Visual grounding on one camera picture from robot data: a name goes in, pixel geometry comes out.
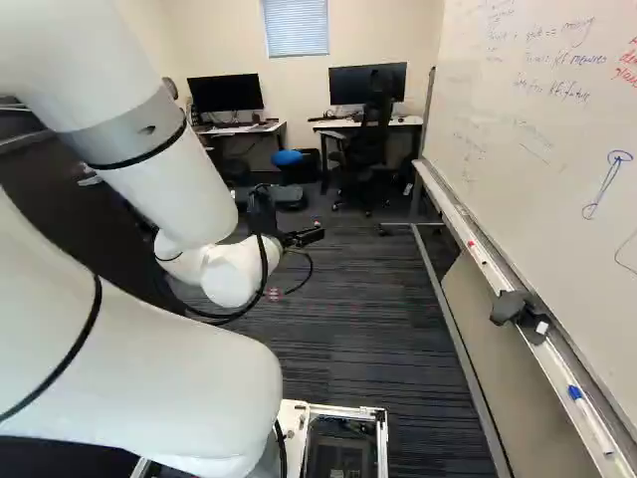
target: black monitor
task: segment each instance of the black monitor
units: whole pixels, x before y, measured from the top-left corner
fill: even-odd
[[[259,75],[189,78],[192,100],[201,113],[262,110]]]
[[[405,78],[407,63],[385,63],[357,67],[329,69],[329,102],[332,105],[359,105],[368,101],[371,89],[371,74],[389,80],[391,97],[395,102],[405,100]]]

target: blue marker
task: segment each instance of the blue marker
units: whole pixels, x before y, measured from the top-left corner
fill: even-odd
[[[569,385],[568,396],[570,396],[570,399],[575,402],[577,408],[579,408],[582,415],[588,422],[590,430],[593,432],[593,436],[601,447],[604,456],[612,455],[615,452],[615,447],[610,441],[606,430],[601,427],[596,414],[588,408],[588,402],[584,398],[584,394],[581,389],[576,385]]]

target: desk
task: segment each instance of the desk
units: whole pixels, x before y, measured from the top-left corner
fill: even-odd
[[[411,132],[411,149],[409,156],[416,159],[420,155],[420,134],[422,131],[423,120],[421,117],[410,116],[392,119],[389,122],[390,131],[409,131]],[[318,121],[314,124],[313,130],[317,131],[339,131],[345,132],[348,129],[360,127],[361,123],[352,119],[327,119],[325,121]],[[320,136],[320,193],[325,194],[329,187],[329,169],[327,167],[327,138],[324,135]]]
[[[285,121],[277,121],[267,128],[257,125],[226,127],[223,129],[212,129],[211,126],[195,126],[193,129],[197,134],[208,137],[234,136],[244,134],[274,134],[277,137],[277,145],[279,146],[279,150],[286,148]]]

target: gray carpet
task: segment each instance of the gray carpet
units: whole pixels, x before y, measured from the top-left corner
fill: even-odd
[[[383,406],[389,413],[389,471],[399,477],[496,476],[478,416],[442,313],[408,229],[378,237],[359,211],[331,212],[333,192],[280,215],[280,228],[318,219],[326,238],[308,248],[315,273],[280,302],[264,299],[229,326],[270,347],[281,361],[284,396],[312,403]],[[373,220],[396,221],[405,204]],[[240,232],[233,239],[242,236]],[[439,271],[453,248],[423,231]],[[302,280],[303,257],[286,256],[268,282],[283,290]],[[176,295],[216,311],[200,290],[171,284]]]

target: whiteboard marker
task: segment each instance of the whiteboard marker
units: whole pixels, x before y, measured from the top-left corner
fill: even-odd
[[[570,398],[575,402],[577,408],[579,408],[584,418],[586,418],[586,421],[593,432],[593,436],[601,447],[601,451],[604,456],[612,455],[615,452],[615,447],[610,442],[606,431],[599,425],[595,415],[588,409],[588,402],[584,399],[584,394],[581,392],[579,387],[576,385],[569,385],[568,396],[570,396]]]
[[[469,250],[474,253],[474,255],[476,256],[476,259],[478,260],[480,264],[482,264],[483,266],[487,265],[488,263],[487,256],[482,253],[482,251],[480,250],[480,247],[478,246],[478,244],[476,244],[476,241],[474,241],[473,239],[468,241],[467,247],[469,247]]]

